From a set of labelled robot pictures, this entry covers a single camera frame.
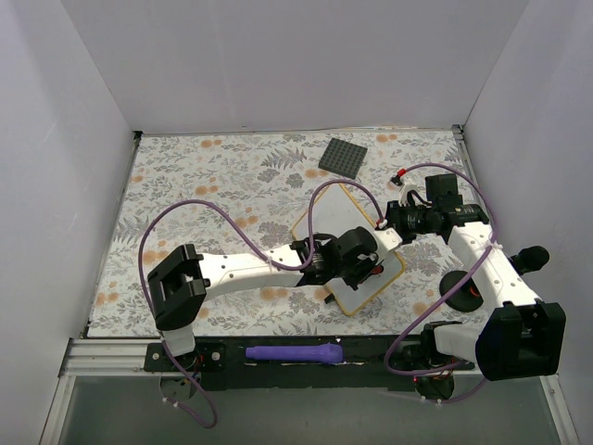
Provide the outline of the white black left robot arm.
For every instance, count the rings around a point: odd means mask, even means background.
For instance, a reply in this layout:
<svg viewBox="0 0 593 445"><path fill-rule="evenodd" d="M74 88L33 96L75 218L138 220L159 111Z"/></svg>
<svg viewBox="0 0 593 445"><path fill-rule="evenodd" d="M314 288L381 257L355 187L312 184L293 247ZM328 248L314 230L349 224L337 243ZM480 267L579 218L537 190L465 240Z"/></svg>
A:
<svg viewBox="0 0 593 445"><path fill-rule="evenodd" d="M322 286L335 278L356 291L383 270L387 253L379 233L362 226L341 236L315 234L262 256L205 254L181 245L147 276L165 359L179 371L196 363L193 323L208 299L264 287Z"/></svg>

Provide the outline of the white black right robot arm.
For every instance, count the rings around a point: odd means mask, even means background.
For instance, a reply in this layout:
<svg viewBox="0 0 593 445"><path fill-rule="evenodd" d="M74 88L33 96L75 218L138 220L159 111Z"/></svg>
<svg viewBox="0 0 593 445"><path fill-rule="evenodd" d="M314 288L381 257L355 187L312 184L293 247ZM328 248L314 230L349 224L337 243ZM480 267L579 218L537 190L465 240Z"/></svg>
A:
<svg viewBox="0 0 593 445"><path fill-rule="evenodd" d="M425 187L424 204L415 204L409 190L388 202L387 224L406 244L417 235L441 236L465 266L443 277L443 297L468 294L486 308L488 320L482 329L459 322L427 324L421 361L435 369L452 357L472 362L489 381L555 374L565 312L560 304L543 301L523 280L548 261L547 251L534 246L506 256L483 209L464 203L455 174L429 176Z"/></svg>

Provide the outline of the yellow framed small whiteboard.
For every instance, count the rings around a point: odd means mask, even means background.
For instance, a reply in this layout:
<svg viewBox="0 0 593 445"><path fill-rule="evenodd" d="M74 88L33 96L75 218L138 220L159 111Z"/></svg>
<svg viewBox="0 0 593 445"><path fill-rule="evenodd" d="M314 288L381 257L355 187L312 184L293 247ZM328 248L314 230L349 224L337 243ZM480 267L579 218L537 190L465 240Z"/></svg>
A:
<svg viewBox="0 0 593 445"><path fill-rule="evenodd" d="M343 261L360 254L377 254L372 235L376 222L342 184L331 184L316 197L313 213L303 213L291 229L293 246L302 258L309 255L309 228L313 229L314 254L312 264L303 272L302 286L325 286L339 308L348 316L362 309L373 298L402 275L405 266L396 252L379 260L385 270L369 277L358 290L346 286L340 279L331 280L333 270Z"/></svg>

